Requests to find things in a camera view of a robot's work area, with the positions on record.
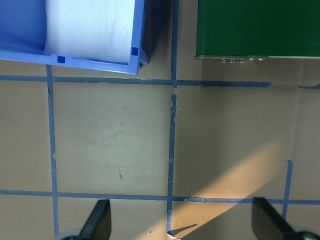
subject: blue container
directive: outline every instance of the blue container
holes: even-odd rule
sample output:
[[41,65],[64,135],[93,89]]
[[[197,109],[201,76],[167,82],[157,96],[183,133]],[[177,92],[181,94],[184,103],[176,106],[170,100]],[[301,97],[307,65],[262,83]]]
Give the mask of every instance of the blue container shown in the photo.
[[135,0],[131,55],[128,64],[44,55],[47,36],[45,0],[0,0],[0,59],[138,74],[148,57],[142,49],[145,0]]

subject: green board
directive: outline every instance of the green board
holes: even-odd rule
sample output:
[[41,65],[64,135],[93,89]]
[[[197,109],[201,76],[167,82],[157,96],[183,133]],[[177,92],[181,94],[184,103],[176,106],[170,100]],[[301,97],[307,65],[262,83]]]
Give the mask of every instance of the green board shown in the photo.
[[196,58],[320,57],[320,0],[198,0]]

